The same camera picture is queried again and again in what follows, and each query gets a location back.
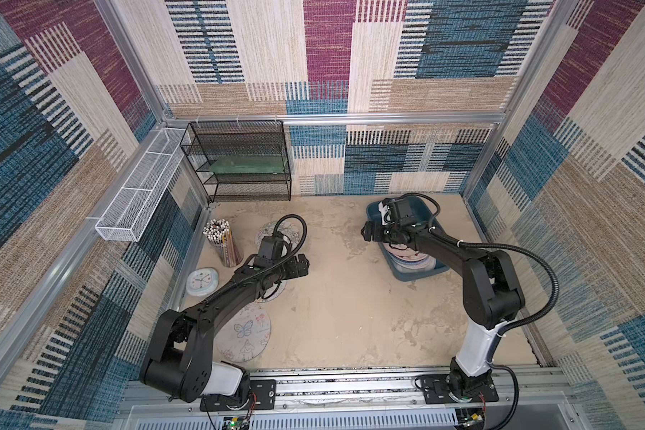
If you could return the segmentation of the pink checkered bunny coaster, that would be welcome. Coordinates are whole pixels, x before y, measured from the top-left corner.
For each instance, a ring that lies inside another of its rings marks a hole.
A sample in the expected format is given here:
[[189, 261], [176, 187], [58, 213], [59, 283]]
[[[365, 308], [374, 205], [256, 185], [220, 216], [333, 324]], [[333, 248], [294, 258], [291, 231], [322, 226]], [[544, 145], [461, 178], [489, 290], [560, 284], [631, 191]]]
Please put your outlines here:
[[406, 245], [383, 244], [385, 251], [395, 259], [405, 263], [422, 262], [428, 258], [427, 254], [418, 252]]

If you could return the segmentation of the teal plastic storage box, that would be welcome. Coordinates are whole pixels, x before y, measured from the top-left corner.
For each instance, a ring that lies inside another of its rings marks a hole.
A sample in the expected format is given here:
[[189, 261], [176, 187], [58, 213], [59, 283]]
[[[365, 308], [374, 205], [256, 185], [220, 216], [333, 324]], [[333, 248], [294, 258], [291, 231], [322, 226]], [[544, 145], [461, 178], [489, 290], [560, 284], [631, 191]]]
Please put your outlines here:
[[[419, 222], [421, 223], [428, 222], [428, 219], [432, 216], [432, 213], [430, 209], [428, 209], [428, 206], [424, 203], [424, 201], [415, 196], [408, 197], [408, 201], [410, 202], [410, 206], [413, 210], [413, 213], [419, 219]], [[367, 212], [368, 221], [381, 221], [381, 214], [378, 209], [379, 202], [380, 201], [371, 202], [371, 204], [367, 206], [367, 209], [365, 209], [365, 211]], [[417, 281], [420, 279], [435, 276], [437, 274], [449, 271], [448, 266], [437, 261], [437, 259], [435, 259], [430, 255], [426, 260], [422, 262], [417, 262], [417, 263], [401, 262], [395, 259], [394, 257], [392, 257], [390, 254], [388, 254], [385, 251], [383, 244], [384, 243], [379, 243], [378, 247], [382, 252], [383, 258], [387, 262], [392, 272], [392, 275], [398, 281], [401, 281], [401, 282]]]

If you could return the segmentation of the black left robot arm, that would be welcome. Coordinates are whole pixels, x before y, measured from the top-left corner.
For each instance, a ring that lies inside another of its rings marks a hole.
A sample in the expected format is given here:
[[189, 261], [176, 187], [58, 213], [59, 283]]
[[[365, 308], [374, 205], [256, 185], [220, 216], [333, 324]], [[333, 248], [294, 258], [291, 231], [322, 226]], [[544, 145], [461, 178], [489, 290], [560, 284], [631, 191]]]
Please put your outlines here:
[[277, 262], [255, 257], [237, 268], [218, 291], [183, 311], [168, 310], [159, 318], [141, 365], [141, 383], [172, 400], [191, 403], [220, 396], [234, 406], [251, 398], [250, 376], [237, 365], [213, 359], [216, 334], [245, 306], [280, 281], [306, 277], [310, 261], [290, 254]]

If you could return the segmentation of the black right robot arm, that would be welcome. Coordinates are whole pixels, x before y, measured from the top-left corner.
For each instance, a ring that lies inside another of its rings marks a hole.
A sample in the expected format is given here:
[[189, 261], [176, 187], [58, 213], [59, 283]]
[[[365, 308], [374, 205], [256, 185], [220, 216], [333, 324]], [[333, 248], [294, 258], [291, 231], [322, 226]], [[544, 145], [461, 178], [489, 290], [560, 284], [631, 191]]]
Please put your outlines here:
[[404, 245], [428, 254], [462, 277], [462, 304], [469, 324], [445, 383], [453, 401], [476, 397], [492, 384], [491, 363], [502, 338], [500, 330], [525, 305], [509, 254], [488, 252], [483, 244], [469, 245], [437, 226], [369, 221], [361, 234], [368, 242]]

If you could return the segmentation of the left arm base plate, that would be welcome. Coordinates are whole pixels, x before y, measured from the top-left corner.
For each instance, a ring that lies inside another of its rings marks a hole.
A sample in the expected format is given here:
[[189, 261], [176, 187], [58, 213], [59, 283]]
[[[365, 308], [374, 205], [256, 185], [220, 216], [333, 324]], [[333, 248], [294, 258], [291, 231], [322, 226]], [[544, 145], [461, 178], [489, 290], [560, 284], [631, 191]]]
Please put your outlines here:
[[277, 393], [275, 379], [256, 379], [242, 383], [233, 395], [210, 394], [201, 399], [201, 412], [273, 410]]

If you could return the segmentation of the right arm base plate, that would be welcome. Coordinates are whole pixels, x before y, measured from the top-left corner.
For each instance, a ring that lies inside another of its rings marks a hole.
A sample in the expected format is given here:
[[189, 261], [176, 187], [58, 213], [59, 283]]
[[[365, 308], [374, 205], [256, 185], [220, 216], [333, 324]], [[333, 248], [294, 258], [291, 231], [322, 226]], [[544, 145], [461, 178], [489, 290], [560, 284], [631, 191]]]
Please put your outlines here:
[[423, 374], [414, 379], [414, 385], [428, 405], [499, 401], [490, 371], [475, 377], [458, 373]]

